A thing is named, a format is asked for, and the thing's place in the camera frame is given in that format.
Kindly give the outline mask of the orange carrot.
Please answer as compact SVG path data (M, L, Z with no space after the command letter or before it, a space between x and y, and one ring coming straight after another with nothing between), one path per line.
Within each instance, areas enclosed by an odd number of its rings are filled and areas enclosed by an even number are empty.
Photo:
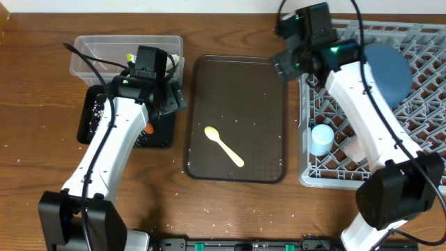
M152 126L151 123L146 124L146 127L144 128L144 132L149 135L154 133L154 127Z

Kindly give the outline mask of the white paper napkin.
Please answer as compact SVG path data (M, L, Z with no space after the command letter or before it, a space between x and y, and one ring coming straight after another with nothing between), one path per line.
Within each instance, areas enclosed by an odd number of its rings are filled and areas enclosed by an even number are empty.
M167 55L166 74L174 74L180 62L180 57L177 54Z

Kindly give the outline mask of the silver green snack wrapper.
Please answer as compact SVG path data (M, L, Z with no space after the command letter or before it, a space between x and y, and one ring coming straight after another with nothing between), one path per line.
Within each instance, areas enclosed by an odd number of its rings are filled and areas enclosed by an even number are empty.
M128 63L135 64L136 58L137 58L136 55L126 54L126 59L127 59Z

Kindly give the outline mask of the yellow plastic spoon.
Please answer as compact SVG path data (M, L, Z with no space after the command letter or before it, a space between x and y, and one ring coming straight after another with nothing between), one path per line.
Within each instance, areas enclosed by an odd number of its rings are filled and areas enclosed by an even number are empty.
M243 167L245 165L244 160L220 139L220 134L217 129L212 126L206 126L204 133L209 140L216 142L223 149L237 167Z

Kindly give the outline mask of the white rice pile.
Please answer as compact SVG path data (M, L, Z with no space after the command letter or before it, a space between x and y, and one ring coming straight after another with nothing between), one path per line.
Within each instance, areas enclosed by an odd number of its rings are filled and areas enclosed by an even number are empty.
M93 103L91 122L90 122L90 133L95 134L99 123L102 119L102 114L104 112L105 101L101 98L97 98Z

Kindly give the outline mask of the light blue cup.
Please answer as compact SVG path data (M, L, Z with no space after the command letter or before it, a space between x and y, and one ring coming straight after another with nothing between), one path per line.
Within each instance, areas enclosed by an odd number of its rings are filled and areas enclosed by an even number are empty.
M318 124L311 130L310 153L315 156L327 155L334 142L334 131L326 124Z

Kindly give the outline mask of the dark blue plate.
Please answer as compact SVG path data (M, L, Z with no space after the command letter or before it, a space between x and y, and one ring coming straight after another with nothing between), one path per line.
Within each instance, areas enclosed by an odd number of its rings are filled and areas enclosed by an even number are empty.
M391 109L397 107L412 89L413 74L407 60L385 44L368 44L364 53L386 103Z

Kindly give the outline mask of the pink cup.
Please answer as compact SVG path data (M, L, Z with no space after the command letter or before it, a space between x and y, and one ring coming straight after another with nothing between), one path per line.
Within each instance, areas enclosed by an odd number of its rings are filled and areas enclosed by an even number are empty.
M343 147L343 151L352 161L359 163L367 159L366 143L357 135L352 136Z

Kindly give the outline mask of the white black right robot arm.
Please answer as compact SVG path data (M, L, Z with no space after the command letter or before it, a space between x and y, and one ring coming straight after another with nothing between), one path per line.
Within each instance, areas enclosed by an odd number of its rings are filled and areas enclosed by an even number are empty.
M277 15L286 49L272 62L285 82L312 74L344 111L371 176L357 189L358 214L341 233L344 250L375 250L401 226L444 202L440 154L424 153L397 121L379 91L364 38L340 40L326 2Z

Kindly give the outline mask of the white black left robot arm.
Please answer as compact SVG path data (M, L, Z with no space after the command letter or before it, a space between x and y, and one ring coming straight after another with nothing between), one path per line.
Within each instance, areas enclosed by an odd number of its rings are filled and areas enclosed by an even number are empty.
M48 250L149 250L148 233L129 229L115 204L118 187L138 136L152 119L187 107L174 80L181 56L141 45L112 81L93 65L95 58L70 43L99 80L104 112L82 161L61 191L45 191L38 204Z

